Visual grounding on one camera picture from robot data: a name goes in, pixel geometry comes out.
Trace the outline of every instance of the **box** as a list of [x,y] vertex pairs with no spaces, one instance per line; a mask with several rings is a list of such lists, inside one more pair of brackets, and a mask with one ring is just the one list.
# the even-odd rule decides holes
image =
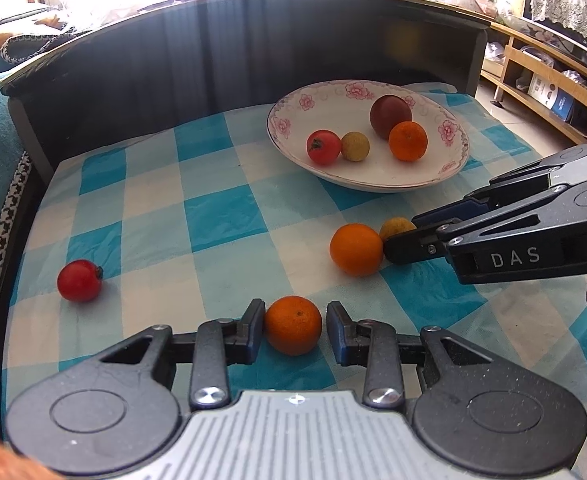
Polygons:
[[571,118],[574,99],[562,88],[548,82],[537,74],[533,74],[529,85],[529,95],[543,104],[563,121]]
[[482,60],[482,69],[485,72],[489,72],[490,74],[493,74],[497,78],[502,77],[502,71],[503,71],[504,67],[505,67],[505,65],[503,65],[502,63],[497,62],[497,61],[492,61],[491,59],[485,58]]

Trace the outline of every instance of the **gray gripper base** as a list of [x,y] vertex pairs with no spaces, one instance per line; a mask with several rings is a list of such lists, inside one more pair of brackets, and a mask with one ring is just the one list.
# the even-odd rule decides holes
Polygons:
[[[394,412],[350,391],[246,391],[198,412],[161,456],[123,480],[474,480],[430,452]],[[576,480],[567,470],[544,480]]]

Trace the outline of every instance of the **screw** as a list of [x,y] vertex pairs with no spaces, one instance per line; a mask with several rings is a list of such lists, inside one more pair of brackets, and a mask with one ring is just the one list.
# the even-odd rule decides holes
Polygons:
[[400,399],[400,394],[393,388],[376,388],[371,390],[367,396],[371,402],[375,404],[382,404],[383,406],[393,404]]
[[224,400],[227,394],[216,386],[200,388],[193,396],[194,402],[198,404],[218,404]]

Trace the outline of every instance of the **plate rim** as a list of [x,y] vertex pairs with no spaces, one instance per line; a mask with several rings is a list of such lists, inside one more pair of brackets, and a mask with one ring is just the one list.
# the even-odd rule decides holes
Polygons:
[[369,190],[384,189],[387,191],[391,191],[391,190],[419,189],[421,187],[433,186],[434,184],[438,184],[439,182],[444,182],[445,180],[448,180],[449,178],[456,176],[458,173],[460,173],[462,171],[462,168],[464,168],[465,164],[469,160],[469,152],[471,151],[470,146],[469,146],[469,135],[467,134],[467,131],[465,131],[464,126],[462,126],[462,124],[460,123],[460,121],[458,120],[458,118],[455,116],[454,113],[447,110],[440,103],[437,103],[437,102],[433,101],[433,99],[429,99],[428,97],[426,97],[422,94],[419,94],[419,95],[421,97],[424,97],[425,99],[429,99],[429,101],[431,101],[436,107],[440,108],[443,112],[445,112],[445,116],[447,114],[453,116],[453,118],[458,123],[459,131],[461,133],[461,142],[462,142],[461,162],[460,162],[459,166],[457,167],[457,169],[452,174],[450,174],[444,178],[433,178],[431,180],[426,180],[426,181],[421,182],[419,184],[371,184],[368,182],[353,180],[351,178],[346,178],[346,177],[339,176],[339,175],[336,175],[333,173],[328,173],[323,170],[319,170],[318,168],[314,168],[314,167],[310,166],[304,160],[301,160],[300,158],[293,156],[290,152],[288,152],[288,153],[283,152],[283,150],[281,149],[279,144],[274,139],[274,135],[272,135],[272,132],[270,130],[270,124],[269,124],[270,118],[272,118],[272,115],[275,113],[275,111],[280,110],[280,108],[278,110],[275,110],[275,108],[278,106],[279,102],[287,99],[292,94],[295,94],[296,92],[299,92],[305,88],[314,88],[314,87],[323,86],[323,85],[340,84],[340,83],[348,84],[350,82],[372,83],[374,85],[386,86],[387,88],[390,88],[390,89],[400,89],[404,92],[408,92],[409,94],[419,94],[419,92],[415,92],[411,89],[408,89],[408,88],[405,88],[402,86],[394,85],[393,83],[385,83],[382,81],[372,81],[369,79],[332,79],[329,81],[320,81],[320,82],[316,82],[316,83],[311,83],[309,85],[301,86],[300,88],[292,90],[288,94],[285,94],[280,99],[278,99],[278,101],[276,101],[272,105],[271,109],[269,110],[269,113],[267,114],[267,124],[266,124],[267,136],[269,137],[269,140],[271,140],[272,144],[276,147],[276,149],[280,153],[282,153],[282,155],[284,155],[286,158],[288,158],[288,160],[291,160],[294,164],[296,164],[298,167],[302,168],[303,170],[307,170],[310,173],[313,173],[316,176],[318,176],[328,182],[341,182],[341,183],[343,183],[344,187],[350,187],[350,185],[351,185],[351,186],[358,186],[360,188],[365,187],[365,188],[368,188]]

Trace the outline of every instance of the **tablecloth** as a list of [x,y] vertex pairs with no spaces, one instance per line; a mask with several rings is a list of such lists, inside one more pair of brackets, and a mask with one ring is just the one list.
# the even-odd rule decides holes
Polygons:
[[[24,388],[149,325],[193,332],[206,319],[239,317],[252,298],[269,306],[298,294],[324,311],[339,300],[354,319],[398,332],[436,324],[576,394],[587,409],[586,278],[461,285],[444,258],[385,264],[349,278],[331,262],[338,227],[378,230],[393,216],[461,198],[538,155],[472,97],[444,84],[409,86],[447,107],[469,135],[471,155],[437,186],[375,194],[318,179],[278,153],[266,134],[269,105],[217,114],[64,161],[43,199],[11,300],[3,410]],[[104,269],[90,304],[56,292],[65,263]],[[327,336],[288,358],[263,342],[257,362],[230,367],[232,389],[353,388],[364,368],[337,366]],[[173,392],[184,401],[189,365]],[[417,395],[415,381],[409,394]],[[587,442],[576,463],[587,480]]]

